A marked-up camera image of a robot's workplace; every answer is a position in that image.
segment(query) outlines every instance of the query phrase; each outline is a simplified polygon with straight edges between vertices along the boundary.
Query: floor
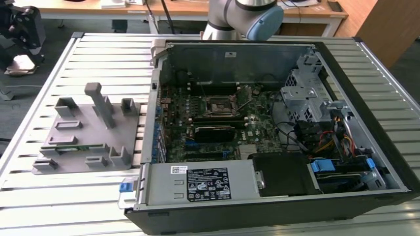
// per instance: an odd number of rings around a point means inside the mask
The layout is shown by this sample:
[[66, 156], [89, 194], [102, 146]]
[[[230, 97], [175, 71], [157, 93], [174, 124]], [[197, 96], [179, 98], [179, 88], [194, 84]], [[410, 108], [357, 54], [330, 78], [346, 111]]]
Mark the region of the floor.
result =
[[[42, 85], [54, 63], [61, 55], [66, 42], [74, 31], [82, 32], [111, 32], [110, 21], [103, 20], [65, 20], [61, 29], [59, 20], [43, 20], [46, 40], [42, 45], [41, 53], [45, 56], [45, 62], [34, 75], [23, 77], [7, 77], [0, 74], [0, 80], [5, 86]], [[174, 22], [175, 33], [198, 33], [205, 27], [205, 22]], [[165, 22], [159, 22], [161, 33], [170, 33]], [[149, 33], [147, 23], [141, 21], [129, 21], [127, 33]], [[17, 48], [10, 47], [9, 53], [17, 53]], [[390, 73], [397, 78], [415, 101], [420, 101], [418, 86], [420, 81], [420, 42], [414, 42], [405, 54], [390, 68]], [[26, 114], [30, 104], [39, 91], [38, 87], [14, 87], [11, 88], [14, 99], [11, 101], [0, 101], [0, 138], [11, 138], [19, 122]], [[0, 153], [6, 148], [5, 142], [0, 142]]]

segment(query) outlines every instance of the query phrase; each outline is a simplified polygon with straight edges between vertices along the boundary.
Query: wooden desk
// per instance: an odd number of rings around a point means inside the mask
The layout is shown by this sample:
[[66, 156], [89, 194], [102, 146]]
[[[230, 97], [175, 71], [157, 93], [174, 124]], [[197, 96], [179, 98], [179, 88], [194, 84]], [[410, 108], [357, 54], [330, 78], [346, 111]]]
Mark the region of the wooden desk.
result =
[[[69, 2], [63, 0], [14, 0], [15, 6], [35, 6], [45, 19], [125, 19], [147, 20], [147, 11], [143, 5], [129, 5], [126, 8], [99, 9], [99, 0]], [[149, 3], [155, 20], [166, 20], [159, 0]], [[171, 20], [206, 21], [207, 4], [186, 0], [166, 0]], [[326, 1], [310, 7], [287, 9], [283, 11], [283, 23], [325, 24], [322, 36], [333, 36], [341, 20], [346, 18], [345, 12], [333, 12]], [[150, 24], [150, 32], [157, 33]]]

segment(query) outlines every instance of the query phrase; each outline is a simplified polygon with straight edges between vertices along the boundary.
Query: blue latch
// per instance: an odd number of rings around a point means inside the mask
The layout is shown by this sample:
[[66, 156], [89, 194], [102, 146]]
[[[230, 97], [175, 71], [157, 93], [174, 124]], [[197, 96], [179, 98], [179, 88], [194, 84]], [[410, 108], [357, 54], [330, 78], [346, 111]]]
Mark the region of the blue latch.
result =
[[374, 166], [375, 166], [375, 165], [374, 165], [374, 162], [373, 162], [373, 159], [371, 159], [371, 158], [367, 158], [367, 159], [366, 159], [366, 163], [367, 163], [367, 165], [369, 165], [370, 170], [374, 169]]
[[313, 172], [323, 172], [323, 171], [334, 171], [334, 165], [331, 160], [322, 159], [322, 160], [314, 160], [310, 163], [311, 171]]
[[119, 193], [129, 193], [133, 191], [131, 183], [119, 183]]

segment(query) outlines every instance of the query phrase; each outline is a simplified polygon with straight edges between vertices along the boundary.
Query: warning label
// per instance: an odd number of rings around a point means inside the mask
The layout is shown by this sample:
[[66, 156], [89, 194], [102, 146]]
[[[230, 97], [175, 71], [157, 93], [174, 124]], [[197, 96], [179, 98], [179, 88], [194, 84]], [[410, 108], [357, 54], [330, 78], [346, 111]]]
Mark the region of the warning label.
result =
[[186, 170], [187, 201], [231, 199], [227, 168]]

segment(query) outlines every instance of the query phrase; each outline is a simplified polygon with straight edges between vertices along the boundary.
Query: cable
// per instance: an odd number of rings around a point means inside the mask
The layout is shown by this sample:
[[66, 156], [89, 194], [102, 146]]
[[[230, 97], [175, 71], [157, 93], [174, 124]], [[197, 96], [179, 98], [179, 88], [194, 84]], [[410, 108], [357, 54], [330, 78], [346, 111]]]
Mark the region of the cable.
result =
[[322, 136], [323, 136], [323, 134], [327, 134], [327, 133], [331, 133], [331, 131], [323, 131], [323, 132], [321, 133], [318, 145], [321, 145], [321, 143], [322, 143]]
[[42, 85], [10, 85], [5, 86], [6, 88], [17, 88], [17, 87], [42, 87]]
[[157, 33], [159, 34], [159, 32], [158, 32], [158, 27], [157, 27], [157, 24], [155, 24], [154, 15], [153, 15], [153, 12], [151, 12], [151, 9], [150, 9], [150, 6], [149, 6], [149, 2], [147, 2], [147, 0], [145, 0], [143, 2], [145, 2], [146, 10], [147, 10], [147, 12], [149, 12], [149, 17], [150, 17], [149, 20], [153, 21], [153, 25], [154, 25], [154, 27], [155, 27], [155, 31], [157, 31]]
[[298, 24], [297, 24], [297, 26], [295, 26], [295, 33], [294, 33], [294, 36], [297, 36], [297, 33], [298, 33], [298, 26], [299, 26], [299, 22], [301, 22], [301, 14], [299, 14], [299, 8], [301, 8], [301, 6], [297, 6], [295, 4], [294, 4], [294, 2], [291, 2], [290, 1], [290, 3], [294, 5], [294, 6], [290, 6], [290, 5], [286, 5], [286, 3], [281, 0], [281, 2], [282, 2], [282, 4], [285, 5], [285, 6], [287, 6], [287, 7], [297, 7], [297, 12], [298, 12]]
[[171, 31], [171, 34], [174, 34], [173, 22], [171, 22], [171, 18], [170, 18], [170, 15], [169, 15], [167, 7], [166, 7], [166, 4], [165, 4], [165, 0], [161, 0], [161, 2], [162, 2], [162, 7], [163, 7], [166, 19], [167, 19], [167, 22], [169, 22], [170, 31]]
[[275, 121], [274, 121], [274, 118], [273, 118], [273, 110], [274, 110], [275, 97], [277, 97], [278, 95], [279, 95], [279, 91], [277, 92], [275, 96], [273, 97], [273, 102], [271, 102], [271, 104], [270, 104], [270, 109], [269, 109], [269, 110], [270, 110], [270, 111], [269, 111], [269, 113], [270, 113], [270, 121], [273, 122], [273, 124], [274, 124], [274, 126], [275, 126], [275, 130], [277, 130], [282, 135], [285, 135], [285, 136], [299, 146], [301, 150], [305, 151], [305, 152], [307, 152], [307, 153], [311, 153], [310, 150], [303, 146], [303, 144], [302, 144], [299, 141], [297, 141], [295, 138], [293, 138], [290, 135], [287, 135], [286, 132], [283, 132], [283, 131], [279, 129], [278, 125], [275, 124]]

